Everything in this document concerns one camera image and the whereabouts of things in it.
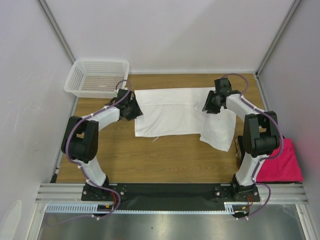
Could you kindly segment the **white t shirt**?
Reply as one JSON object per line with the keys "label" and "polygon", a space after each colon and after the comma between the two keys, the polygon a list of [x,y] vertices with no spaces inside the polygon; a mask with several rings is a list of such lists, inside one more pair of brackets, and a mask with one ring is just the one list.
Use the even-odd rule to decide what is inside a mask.
{"label": "white t shirt", "polygon": [[228,152],[235,134],[236,114],[222,109],[218,114],[203,111],[213,87],[135,90],[143,113],[134,121],[136,137],[199,134],[200,141]]}

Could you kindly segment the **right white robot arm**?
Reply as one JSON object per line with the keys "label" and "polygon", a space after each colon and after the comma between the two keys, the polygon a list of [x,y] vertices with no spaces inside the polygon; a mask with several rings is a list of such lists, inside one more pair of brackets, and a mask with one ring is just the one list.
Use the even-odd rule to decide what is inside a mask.
{"label": "right white robot arm", "polygon": [[264,111],[246,100],[244,94],[233,90],[225,76],[214,81],[215,90],[210,90],[203,111],[219,114],[222,109],[235,113],[244,123],[242,145],[243,161],[233,175],[229,192],[223,198],[243,202],[247,196],[258,192],[256,178],[263,163],[274,150],[284,146],[277,114]]}

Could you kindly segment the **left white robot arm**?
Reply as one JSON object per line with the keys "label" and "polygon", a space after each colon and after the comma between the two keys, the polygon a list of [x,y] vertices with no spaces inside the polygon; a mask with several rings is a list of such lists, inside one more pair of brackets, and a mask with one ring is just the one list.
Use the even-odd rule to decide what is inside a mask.
{"label": "left white robot arm", "polygon": [[77,165],[85,177],[81,196],[83,201],[117,198],[97,159],[99,131],[122,119],[131,121],[142,115],[135,93],[119,89],[117,96],[100,110],[86,116],[69,118],[61,151],[70,163]]}

